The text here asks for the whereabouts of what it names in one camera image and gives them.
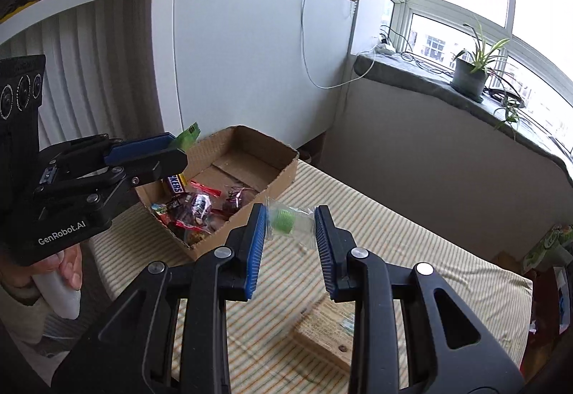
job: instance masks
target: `plant pot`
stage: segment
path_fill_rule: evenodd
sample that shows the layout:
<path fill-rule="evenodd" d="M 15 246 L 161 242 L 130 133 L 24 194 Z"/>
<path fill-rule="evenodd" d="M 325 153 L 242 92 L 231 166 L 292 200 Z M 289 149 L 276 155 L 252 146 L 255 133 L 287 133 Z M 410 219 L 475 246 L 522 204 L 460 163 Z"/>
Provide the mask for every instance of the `plant pot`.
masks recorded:
<path fill-rule="evenodd" d="M 481 69 L 472 73 L 471 71 L 473 68 L 473 64 L 458 58 L 456 60 L 454 79 L 450 83 L 450 86 L 452 86 L 462 95 L 480 102 L 483 100 L 481 94 L 483 92 L 483 87 L 485 86 L 485 81 L 487 80 L 488 75 Z"/>

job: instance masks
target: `table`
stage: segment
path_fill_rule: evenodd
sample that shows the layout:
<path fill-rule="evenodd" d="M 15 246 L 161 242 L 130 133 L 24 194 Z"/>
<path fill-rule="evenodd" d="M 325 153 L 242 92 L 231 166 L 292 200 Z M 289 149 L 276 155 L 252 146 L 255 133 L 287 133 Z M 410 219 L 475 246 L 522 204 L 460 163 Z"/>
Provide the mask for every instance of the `table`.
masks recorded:
<path fill-rule="evenodd" d="M 389 263 L 434 265 L 519 366 L 529 328 L 531 281 L 472 255 L 302 161 L 295 182 L 279 200 L 305 208 L 327 204 L 337 227 L 351 231 L 359 246 Z M 162 260 L 169 266 L 187 262 L 187 256 L 142 205 L 117 217 L 108 231 L 90 240 L 90 248 L 112 298 L 152 261 Z M 227 303 L 228 364 L 234 394 L 347 392 L 347 373 L 319 360 L 290 337 L 304 311 L 325 292 L 316 251 L 287 240 L 265 243 L 253 299 Z M 400 383 L 405 386 L 407 358 L 399 307 L 396 313 Z M 176 332 L 174 376 L 183 322 L 184 305 Z"/>

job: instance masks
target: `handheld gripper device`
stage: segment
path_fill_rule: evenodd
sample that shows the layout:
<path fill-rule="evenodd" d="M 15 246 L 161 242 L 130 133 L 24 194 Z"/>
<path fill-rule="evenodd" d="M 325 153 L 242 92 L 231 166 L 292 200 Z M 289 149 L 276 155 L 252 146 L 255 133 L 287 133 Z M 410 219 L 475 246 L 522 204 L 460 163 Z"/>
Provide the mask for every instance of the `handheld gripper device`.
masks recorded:
<path fill-rule="evenodd" d="M 0 242 L 28 266 L 111 226 L 129 189 L 183 172 L 187 156 L 166 133 L 127 141 L 107 134 L 39 150 L 44 55 L 0 60 Z M 33 276 L 63 318 L 77 318 L 80 292 L 57 271 Z"/>
<path fill-rule="evenodd" d="M 229 394 L 225 301 L 246 302 L 257 287 L 266 208 L 195 263 L 150 263 L 74 346 L 56 370 L 58 394 Z M 179 381 L 171 359 L 180 299 L 187 313 Z"/>
<path fill-rule="evenodd" d="M 514 362 L 429 263 L 403 268 L 357 247 L 314 212 L 324 284 L 335 302 L 355 302 L 350 394 L 516 394 L 524 381 Z M 399 389 L 393 299 L 400 300 L 409 387 Z"/>

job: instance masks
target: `small plastic bag with green candy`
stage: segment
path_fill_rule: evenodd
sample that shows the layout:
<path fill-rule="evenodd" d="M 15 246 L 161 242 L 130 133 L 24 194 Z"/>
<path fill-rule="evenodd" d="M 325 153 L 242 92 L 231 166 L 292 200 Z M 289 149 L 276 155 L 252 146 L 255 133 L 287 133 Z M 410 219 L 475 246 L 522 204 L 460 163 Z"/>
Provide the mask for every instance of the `small plastic bag with green candy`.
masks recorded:
<path fill-rule="evenodd" d="M 266 198 L 266 240 L 287 238 L 308 250 L 316 250 L 314 213 L 308 208 L 296 208 L 278 200 Z"/>

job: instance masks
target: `window sill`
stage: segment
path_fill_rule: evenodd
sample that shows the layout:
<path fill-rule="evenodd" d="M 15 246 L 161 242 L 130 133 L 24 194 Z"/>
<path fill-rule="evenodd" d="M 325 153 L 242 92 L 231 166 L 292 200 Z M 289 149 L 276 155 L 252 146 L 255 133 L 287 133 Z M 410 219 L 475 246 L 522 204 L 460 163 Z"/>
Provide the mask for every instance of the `window sill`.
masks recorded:
<path fill-rule="evenodd" d="M 387 55 L 374 57 L 371 54 L 358 56 L 354 63 L 354 72 L 358 76 L 364 74 L 372 64 L 372 59 L 375 63 L 365 76 L 368 80 L 439 98 L 492 127 L 502 121 L 500 116 L 503 115 L 503 111 L 494 114 L 495 110 L 501 108 L 500 104 L 489 96 L 484 95 L 482 103 L 470 100 L 450 87 L 450 78 L 427 72 L 403 60 L 398 54 L 391 57 Z M 503 125 L 499 131 L 514 139 L 514 131 L 507 125 Z M 569 184 L 573 186 L 573 161 L 544 130 L 522 118 L 515 133 L 515 141 L 556 163 L 567 176 Z"/>

